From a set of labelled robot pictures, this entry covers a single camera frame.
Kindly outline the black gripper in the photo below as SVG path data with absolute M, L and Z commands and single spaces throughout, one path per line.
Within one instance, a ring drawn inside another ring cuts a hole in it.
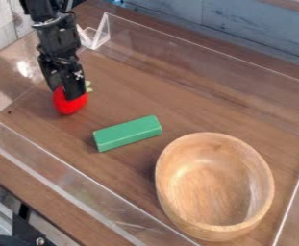
M 68 101 L 85 93 L 83 66 L 77 50 L 81 46 L 73 12 L 41 12 L 31 16 L 40 43 L 39 65 L 51 91 L 63 84 Z

